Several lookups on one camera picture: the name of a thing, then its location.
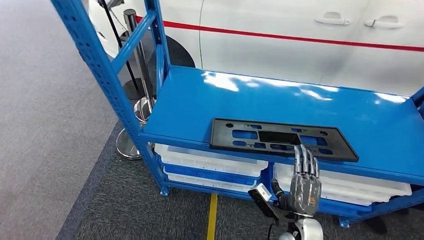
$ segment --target white plastic tray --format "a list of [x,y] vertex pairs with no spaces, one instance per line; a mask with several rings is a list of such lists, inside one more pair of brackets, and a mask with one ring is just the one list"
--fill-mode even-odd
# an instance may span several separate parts
[[261,171],[268,167],[267,161],[164,144],[156,144],[154,150],[161,156],[164,164],[206,169],[223,173],[259,177]]
[[166,175],[168,175],[168,179],[170,181],[194,184],[194,185],[200,185],[200,186],[206,186],[206,187],[212,187],[212,188],[218,188],[218,189],[226,189],[226,190],[231,190],[236,192],[247,193],[254,186],[254,185],[249,186],[249,185],[231,183],[226,181],[212,180],[212,179],[195,177],[195,176],[168,173],[166,171],[163,171],[163,172]]
[[[293,166],[275,163],[274,177],[284,191],[290,190]],[[325,199],[368,206],[374,202],[388,202],[392,196],[411,195],[407,183],[357,176],[332,171],[320,171],[321,197]]]

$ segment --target white car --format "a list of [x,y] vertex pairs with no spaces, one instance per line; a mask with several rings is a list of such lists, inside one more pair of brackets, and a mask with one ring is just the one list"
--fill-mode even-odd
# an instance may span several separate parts
[[[120,35],[124,10],[146,14],[140,0],[109,4]],[[168,42],[183,49],[178,54],[190,57],[190,67],[408,96],[424,85],[422,0],[160,0],[160,6]],[[89,0],[89,16],[105,51],[116,56],[98,0]]]

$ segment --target red stripe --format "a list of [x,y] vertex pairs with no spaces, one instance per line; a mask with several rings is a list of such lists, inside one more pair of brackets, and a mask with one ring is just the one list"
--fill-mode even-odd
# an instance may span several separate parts
[[[140,22],[142,19],[143,19],[142,17],[137,16],[138,22]],[[352,41],[336,41],[336,40],[327,40],[327,39],[318,39],[318,38],[298,37],[298,36],[275,35],[275,34],[266,34],[266,33],[250,32],[250,31],[229,30],[224,28],[216,28],[216,27],[208,27],[208,26],[196,26],[196,25],[178,23],[178,22],[172,22],[172,21],[164,21],[163,25],[167,28],[189,29],[189,30],[213,32],[213,33],[222,33],[222,34],[236,34],[236,35],[260,37],[260,38],[285,39],[285,40],[292,40],[292,41],[355,46],[355,47],[365,47],[365,48],[375,48],[375,49],[393,49],[393,50],[424,52],[424,47],[421,47],[421,46],[405,46],[405,45],[376,44],[376,43],[352,42]]]

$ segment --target shelf top surface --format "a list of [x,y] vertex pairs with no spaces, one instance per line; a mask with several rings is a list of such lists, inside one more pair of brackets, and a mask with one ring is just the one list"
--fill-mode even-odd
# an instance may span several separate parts
[[406,96],[172,66],[144,132],[205,144],[214,118],[337,127],[359,156],[344,166],[424,181],[424,121]]

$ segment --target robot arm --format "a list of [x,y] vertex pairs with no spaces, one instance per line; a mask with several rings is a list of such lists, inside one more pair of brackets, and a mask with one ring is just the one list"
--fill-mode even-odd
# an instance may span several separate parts
[[278,199],[274,204],[292,213],[294,218],[279,240],[323,240],[323,229],[313,219],[320,203],[321,180],[318,161],[312,152],[304,145],[300,145],[300,149],[294,147],[294,173],[289,194],[284,194],[275,179],[271,187]]

